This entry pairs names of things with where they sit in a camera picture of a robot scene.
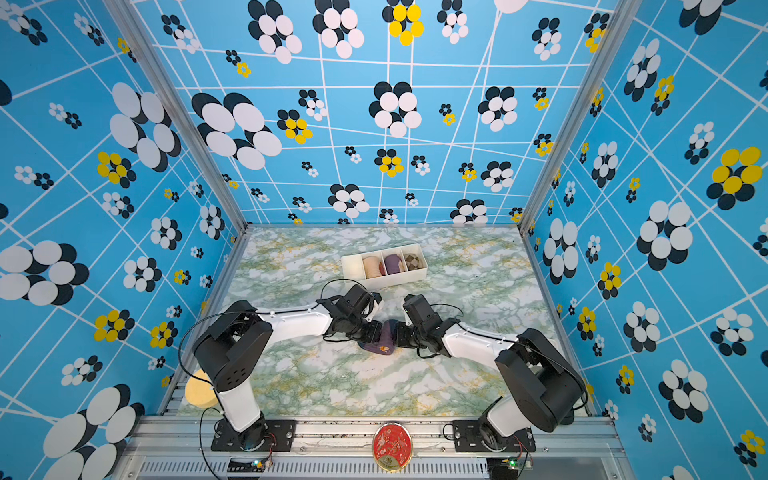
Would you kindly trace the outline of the purple striped sock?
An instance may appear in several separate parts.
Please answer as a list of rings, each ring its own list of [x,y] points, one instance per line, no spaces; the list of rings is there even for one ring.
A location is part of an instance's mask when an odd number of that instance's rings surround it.
[[[379,333],[369,342],[359,341],[358,346],[368,352],[379,355],[392,355],[397,347],[398,321],[387,320],[381,324]]]

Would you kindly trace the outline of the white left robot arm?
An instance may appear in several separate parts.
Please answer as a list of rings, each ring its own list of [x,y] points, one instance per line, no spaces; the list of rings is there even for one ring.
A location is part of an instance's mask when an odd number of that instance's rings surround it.
[[[380,294],[354,284],[343,295],[320,298],[312,305],[259,311],[242,300],[219,314],[194,342],[192,352],[208,376],[226,425],[238,434],[252,433],[263,414],[250,386],[261,355],[276,343],[300,337],[332,337],[371,343],[380,337],[375,320]]]

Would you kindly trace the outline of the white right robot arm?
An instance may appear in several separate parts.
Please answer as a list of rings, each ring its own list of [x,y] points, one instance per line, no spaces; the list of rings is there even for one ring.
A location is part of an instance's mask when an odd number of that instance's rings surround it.
[[[403,309],[410,323],[398,338],[400,345],[494,368],[503,379],[508,394],[478,420],[486,449],[500,452],[519,432],[535,427],[552,433],[575,420],[577,403],[587,394],[585,383],[541,331],[528,328],[504,337],[473,330],[458,318],[441,317],[422,295],[407,295]]]

